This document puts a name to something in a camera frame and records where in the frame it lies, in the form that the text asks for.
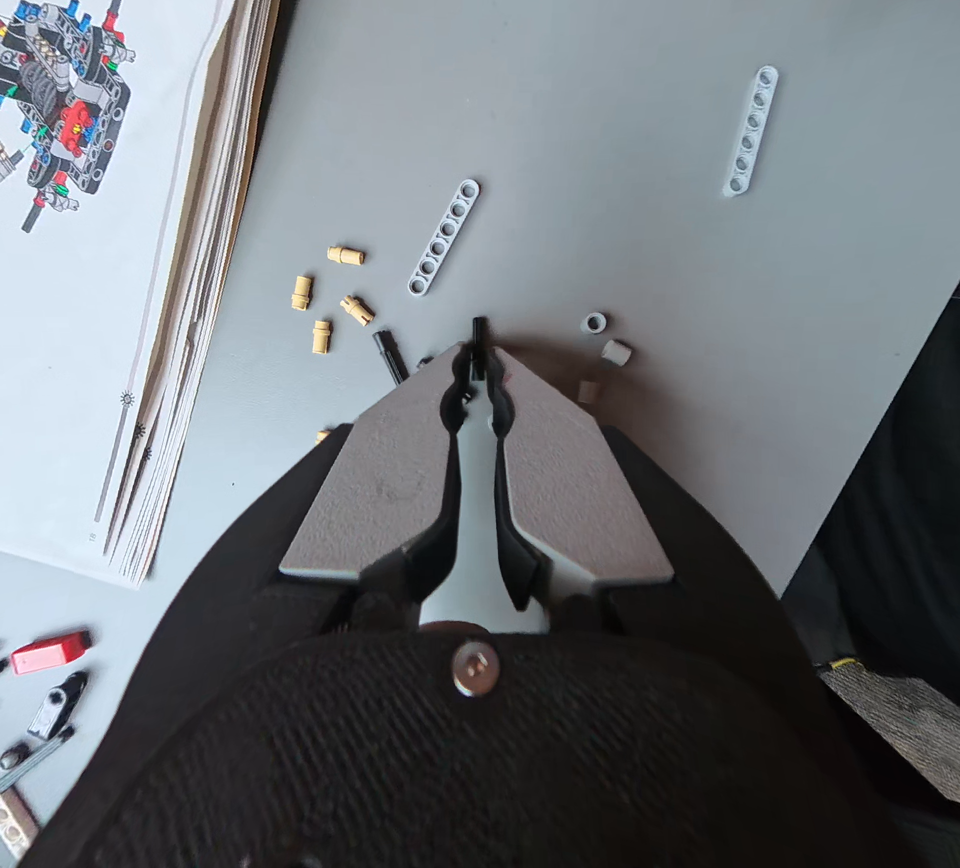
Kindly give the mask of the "lego instruction booklet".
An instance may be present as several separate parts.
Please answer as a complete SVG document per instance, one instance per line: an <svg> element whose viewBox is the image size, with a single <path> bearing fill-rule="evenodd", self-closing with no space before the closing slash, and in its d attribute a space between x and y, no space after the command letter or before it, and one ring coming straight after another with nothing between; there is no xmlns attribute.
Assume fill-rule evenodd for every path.
<svg viewBox="0 0 960 868"><path fill-rule="evenodd" d="M280 0L1 0L2 553L137 588L254 165Z"/></svg>

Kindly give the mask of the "light grey lego plate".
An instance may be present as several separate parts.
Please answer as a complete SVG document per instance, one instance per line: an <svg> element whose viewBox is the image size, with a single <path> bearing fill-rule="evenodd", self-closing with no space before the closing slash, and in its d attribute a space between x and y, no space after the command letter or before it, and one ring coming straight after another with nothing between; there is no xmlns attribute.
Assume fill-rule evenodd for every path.
<svg viewBox="0 0 960 868"><path fill-rule="evenodd" d="M18 790L1 792L1 841L14 860L20 860L32 846L40 828Z"/></svg>

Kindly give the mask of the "black lego connector piece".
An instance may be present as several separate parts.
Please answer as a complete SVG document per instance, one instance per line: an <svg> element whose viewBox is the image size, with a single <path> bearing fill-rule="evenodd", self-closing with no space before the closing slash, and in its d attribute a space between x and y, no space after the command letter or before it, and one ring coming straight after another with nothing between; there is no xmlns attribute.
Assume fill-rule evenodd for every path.
<svg viewBox="0 0 960 868"><path fill-rule="evenodd" d="M49 742L58 736L67 727L87 684L88 674L78 671L50 688L30 721L27 734L41 742Z"/></svg>

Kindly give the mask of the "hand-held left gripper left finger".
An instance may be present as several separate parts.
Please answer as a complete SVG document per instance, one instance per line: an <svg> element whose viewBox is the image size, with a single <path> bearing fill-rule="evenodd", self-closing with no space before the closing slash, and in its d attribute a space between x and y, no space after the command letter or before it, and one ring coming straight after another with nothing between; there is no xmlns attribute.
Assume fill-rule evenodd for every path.
<svg viewBox="0 0 960 868"><path fill-rule="evenodd" d="M418 611L457 557L472 346L440 354L355 419L283 556L301 581Z"/></svg>

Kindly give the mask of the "grey lego rod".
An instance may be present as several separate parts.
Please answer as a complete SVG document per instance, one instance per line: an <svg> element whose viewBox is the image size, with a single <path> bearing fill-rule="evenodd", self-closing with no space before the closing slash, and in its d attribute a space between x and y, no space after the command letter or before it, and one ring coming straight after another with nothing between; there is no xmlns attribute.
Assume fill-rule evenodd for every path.
<svg viewBox="0 0 960 868"><path fill-rule="evenodd" d="M38 747L30 750L25 756L18 759L13 766L9 768L2 767L1 793L14 788L18 784L18 781L40 766L44 760L66 744L75 733L75 727L73 725L67 725L54 737L41 743Z"/></svg>

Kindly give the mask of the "group of tan lego pins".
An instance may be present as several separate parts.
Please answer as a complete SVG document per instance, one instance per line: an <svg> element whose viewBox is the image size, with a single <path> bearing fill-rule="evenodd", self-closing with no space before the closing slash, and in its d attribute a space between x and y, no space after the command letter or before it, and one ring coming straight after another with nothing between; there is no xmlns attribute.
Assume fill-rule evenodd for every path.
<svg viewBox="0 0 960 868"><path fill-rule="evenodd" d="M346 247L329 247L327 259L333 263L361 267L365 263L366 254L361 250ZM291 296L291 307L295 311L304 312L311 304L314 279L311 276L299 275L294 281L294 290ZM348 295L340 300L343 311L363 326L370 325L376 318L376 313L370 309L365 298ZM329 319L316 320L313 325L311 352L314 355L326 356L330 353L330 344L333 332L333 322Z"/></svg>

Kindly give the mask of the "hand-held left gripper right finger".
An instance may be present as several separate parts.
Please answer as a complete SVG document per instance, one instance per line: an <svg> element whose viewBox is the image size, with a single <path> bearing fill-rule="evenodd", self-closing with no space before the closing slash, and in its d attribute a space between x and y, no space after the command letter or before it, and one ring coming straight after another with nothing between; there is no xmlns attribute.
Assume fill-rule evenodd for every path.
<svg viewBox="0 0 960 868"><path fill-rule="evenodd" d="M516 610L659 586L675 569L594 417L499 347L486 351L500 574Z"/></svg>

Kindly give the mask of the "grey lego beam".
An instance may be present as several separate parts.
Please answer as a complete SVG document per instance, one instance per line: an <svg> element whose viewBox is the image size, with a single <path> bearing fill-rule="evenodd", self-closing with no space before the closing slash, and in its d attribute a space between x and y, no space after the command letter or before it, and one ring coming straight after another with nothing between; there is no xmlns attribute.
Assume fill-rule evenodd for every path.
<svg viewBox="0 0 960 868"><path fill-rule="evenodd" d="M423 298L429 292L480 194L481 186L472 178L459 184L407 282L412 297Z"/></svg>
<svg viewBox="0 0 960 868"><path fill-rule="evenodd" d="M726 199L742 196L751 186L779 80L780 71L769 63L753 76L722 186Z"/></svg>

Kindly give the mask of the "red lego piece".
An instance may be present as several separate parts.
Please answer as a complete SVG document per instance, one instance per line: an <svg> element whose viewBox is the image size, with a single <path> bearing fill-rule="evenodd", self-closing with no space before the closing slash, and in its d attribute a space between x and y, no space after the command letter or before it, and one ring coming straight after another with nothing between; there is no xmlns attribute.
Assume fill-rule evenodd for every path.
<svg viewBox="0 0 960 868"><path fill-rule="evenodd" d="M10 653L10 668L18 676L66 666L81 658L92 646L89 630L48 636L21 646Z"/></svg>

